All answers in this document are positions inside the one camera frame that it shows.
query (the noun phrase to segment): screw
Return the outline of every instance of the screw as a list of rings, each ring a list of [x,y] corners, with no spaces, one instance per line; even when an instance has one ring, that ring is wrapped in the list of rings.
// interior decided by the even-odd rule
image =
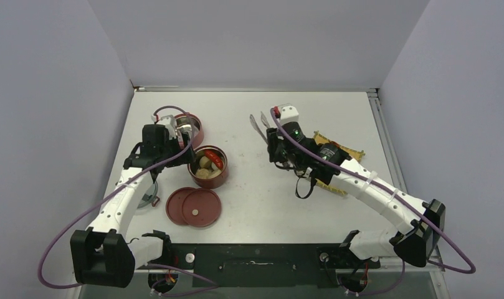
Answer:
[[[186,262],[187,263],[193,263],[195,261],[195,255],[194,254],[186,254]]]
[[[326,252],[323,252],[322,254],[320,254],[320,260],[322,262],[327,262],[329,261],[329,255],[326,253]]]

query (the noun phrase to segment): potato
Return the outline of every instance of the potato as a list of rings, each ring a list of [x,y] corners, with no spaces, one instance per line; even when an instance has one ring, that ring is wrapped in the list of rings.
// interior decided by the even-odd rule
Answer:
[[[207,179],[207,177],[209,177],[209,175],[211,174],[211,171],[206,169],[206,168],[199,168],[199,170],[197,170],[197,173],[195,174],[195,176],[199,179]]]
[[[201,160],[199,161],[199,165],[201,168],[210,169],[211,168],[211,160],[208,157],[203,156],[201,158]]]
[[[212,172],[212,173],[211,173],[211,174],[210,174],[207,178],[208,178],[208,179],[212,179],[212,178],[214,178],[214,177],[218,176],[218,175],[219,175],[219,174],[221,174],[221,173],[222,173],[222,171],[221,171],[220,169],[217,169],[217,170],[215,170],[214,172]]]

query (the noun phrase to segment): white wall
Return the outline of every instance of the white wall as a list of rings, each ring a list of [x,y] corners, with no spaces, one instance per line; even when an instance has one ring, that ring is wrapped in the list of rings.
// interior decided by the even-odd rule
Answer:
[[[63,297],[39,257],[102,198],[131,98],[87,1],[0,0],[0,298]],[[67,283],[68,238],[52,253],[45,276]]]
[[[445,275],[452,298],[504,298],[504,1],[431,0],[380,96],[409,191],[477,265]]]
[[[429,0],[89,0],[135,85],[378,87]]]

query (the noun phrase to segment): white table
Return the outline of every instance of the white table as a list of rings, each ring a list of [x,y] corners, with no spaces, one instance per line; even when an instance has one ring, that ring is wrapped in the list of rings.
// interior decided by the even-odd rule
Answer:
[[[364,150],[362,164],[391,183],[391,175],[364,92],[136,92],[128,112],[107,193],[114,187],[124,159],[141,141],[143,125],[164,105],[176,105],[197,115],[204,125],[203,145],[215,145],[229,159],[229,179],[215,189],[222,202],[220,218],[202,229],[173,224],[165,200],[175,190],[197,187],[185,166],[158,176],[162,202],[138,210],[127,240],[153,229],[174,243],[338,243],[354,229],[379,230],[390,223],[353,197],[315,188],[308,199],[295,197],[296,176],[269,163],[266,144],[252,129],[249,115],[260,123],[274,105],[292,103],[300,112],[307,137],[319,130],[338,143]],[[160,115],[178,114],[162,111]],[[308,182],[300,182],[306,193]]]

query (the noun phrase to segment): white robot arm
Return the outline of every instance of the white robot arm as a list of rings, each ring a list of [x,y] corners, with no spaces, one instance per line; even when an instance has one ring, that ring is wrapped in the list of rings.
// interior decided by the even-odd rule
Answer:
[[[352,231],[345,239],[343,246],[348,247],[360,260],[399,256],[409,264],[424,267],[427,258],[435,249],[439,235],[423,223],[420,217],[400,203],[395,195],[399,194],[441,230],[444,228],[444,205],[436,199],[428,203],[396,189],[380,179],[376,172],[364,168],[347,152],[334,144],[317,145],[314,139],[306,138],[297,122],[298,111],[291,104],[275,107],[274,112],[282,128],[305,148],[305,151],[314,153],[329,163],[341,166],[344,171],[340,172],[309,157],[302,149],[285,139],[279,129],[275,128],[267,130],[270,162],[289,162],[293,166],[290,169],[303,173],[301,177],[311,180],[311,187],[319,179],[331,187],[345,190],[385,217],[394,226],[394,228],[376,232]],[[384,188],[394,192],[389,194]]]
[[[182,133],[184,144],[189,136]],[[116,188],[161,161],[178,154],[182,149],[176,133],[174,116],[164,116],[159,124],[142,129],[142,142],[138,143],[123,164]],[[150,261],[168,257],[166,243],[169,236],[153,231],[126,242],[126,232],[145,191],[156,181],[164,167],[179,166],[194,161],[190,148],[178,159],[165,166],[142,174],[110,199],[87,230],[76,230],[70,239],[75,278],[79,283],[126,287],[134,270]]]

